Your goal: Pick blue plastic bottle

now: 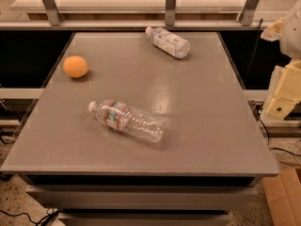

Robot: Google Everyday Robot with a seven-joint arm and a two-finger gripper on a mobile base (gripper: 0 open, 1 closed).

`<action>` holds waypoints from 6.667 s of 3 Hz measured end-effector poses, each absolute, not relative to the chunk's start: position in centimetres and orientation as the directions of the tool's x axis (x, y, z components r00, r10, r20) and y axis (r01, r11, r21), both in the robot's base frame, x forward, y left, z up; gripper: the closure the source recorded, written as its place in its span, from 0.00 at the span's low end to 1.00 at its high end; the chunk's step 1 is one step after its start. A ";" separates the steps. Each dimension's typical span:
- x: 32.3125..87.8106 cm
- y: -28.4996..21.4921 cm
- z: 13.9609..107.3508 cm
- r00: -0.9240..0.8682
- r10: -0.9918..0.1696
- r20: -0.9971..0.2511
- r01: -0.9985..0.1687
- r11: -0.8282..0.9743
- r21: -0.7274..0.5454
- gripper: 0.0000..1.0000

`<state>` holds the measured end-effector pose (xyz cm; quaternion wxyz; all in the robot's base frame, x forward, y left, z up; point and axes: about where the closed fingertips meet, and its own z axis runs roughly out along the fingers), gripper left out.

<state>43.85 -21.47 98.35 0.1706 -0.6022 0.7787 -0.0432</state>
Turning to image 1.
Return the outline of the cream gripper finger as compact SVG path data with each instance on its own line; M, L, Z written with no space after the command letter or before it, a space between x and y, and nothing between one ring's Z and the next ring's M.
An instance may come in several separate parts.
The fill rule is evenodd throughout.
M263 115L283 121L300 102L301 60L292 59L285 67L274 68L263 104Z
M281 17L274 23L266 27L261 33L261 38L268 41L279 40L281 34L281 27L284 23L284 20L285 18Z

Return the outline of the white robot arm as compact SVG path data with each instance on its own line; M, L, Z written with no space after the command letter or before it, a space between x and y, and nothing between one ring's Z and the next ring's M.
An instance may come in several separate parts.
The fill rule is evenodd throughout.
M301 0L282 18L266 27L261 38L279 41L280 52L291 59L276 66L270 78L263 115L283 121L301 102Z

